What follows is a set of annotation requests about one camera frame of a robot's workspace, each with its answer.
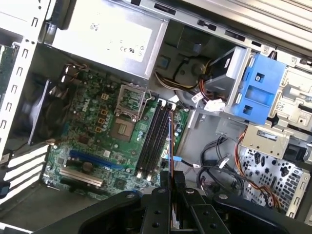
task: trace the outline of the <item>ram slot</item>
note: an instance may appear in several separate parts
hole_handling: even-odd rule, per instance
[[[159,150],[159,141],[163,132],[164,123],[167,121],[167,112],[165,109],[161,109],[160,115],[157,118],[157,122],[154,126],[154,130],[151,131],[151,141],[148,146],[148,154],[146,155],[143,163],[143,174],[146,177],[151,172],[153,161],[159,156],[157,151]]]
[[[155,110],[149,131],[140,153],[139,160],[136,164],[136,174],[144,177],[153,170],[161,150],[161,143],[165,139],[167,129],[168,110],[159,104]]]
[[[144,164],[144,161],[146,160],[146,157],[148,155],[148,151],[149,151],[148,147],[149,147],[150,141],[151,141],[151,139],[153,137],[151,135],[151,132],[153,132],[155,130],[155,124],[157,122],[158,116],[160,115],[160,112],[161,112],[161,105],[158,104],[156,109],[155,109],[155,113],[153,115],[153,118],[152,118],[149,130],[148,130],[148,132],[146,134],[146,138],[145,138],[145,141],[144,141],[144,144],[143,144],[143,147],[142,147],[139,159],[138,159],[137,164],[136,164],[137,172],[143,169],[142,165]]]
[[[158,128],[159,134],[157,136],[156,141],[154,142],[154,146],[152,147],[151,155],[149,157],[150,160],[146,167],[147,168],[146,173],[149,173],[149,174],[152,173],[156,164],[158,163],[161,149],[164,145],[166,137],[168,136],[168,121],[169,121],[168,117],[169,117],[169,111],[166,111],[161,121],[161,125]]]

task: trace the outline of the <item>black fan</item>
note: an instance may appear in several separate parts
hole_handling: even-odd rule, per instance
[[[59,137],[67,120],[71,93],[64,83],[30,74],[13,121],[13,135],[29,136],[29,145]]]

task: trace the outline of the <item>ce marking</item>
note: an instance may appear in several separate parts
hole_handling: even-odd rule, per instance
[[[135,50],[133,48],[128,48],[128,47],[120,47],[120,50],[125,52],[125,53],[132,53],[134,54],[135,53]]]
[[[120,50],[123,52],[127,52],[127,49],[128,49],[127,47],[123,47],[123,46],[120,48]]]

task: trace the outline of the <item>perforated metal panel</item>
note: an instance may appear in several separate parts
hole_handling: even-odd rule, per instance
[[[287,216],[294,217],[310,180],[310,174],[290,162],[254,150],[243,149],[240,155],[247,178],[258,186],[270,187],[278,197],[281,209]],[[245,183],[244,195],[248,200],[265,205],[263,195],[248,183]]]

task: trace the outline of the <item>green motherboard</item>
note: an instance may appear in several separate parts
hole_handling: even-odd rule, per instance
[[[51,147],[43,182],[57,189],[75,191],[99,200],[124,190],[159,186],[159,172],[167,168],[167,160],[162,157],[168,154],[168,138],[161,146],[151,178],[140,178],[135,174],[140,152],[159,105],[158,97],[151,95],[150,91],[140,92],[135,86],[128,88],[129,84],[122,83],[111,74],[89,71],[81,72],[78,78],[81,84],[70,107],[70,121],[66,123],[61,139]],[[121,109],[120,113],[116,112],[117,106]],[[137,113],[139,119],[133,120],[132,114],[124,115],[123,111],[128,109]],[[181,141],[187,119],[187,111],[178,107],[174,110],[174,152]],[[75,165],[79,157],[72,158],[73,151],[105,160],[112,167],[94,163]],[[103,185],[93,188],[96,190],[93,192],[64,184],[64,175],[60,174],[64,167],[103,179]]]
[[[8,87],[18,50],[0,46],[0,108]]]

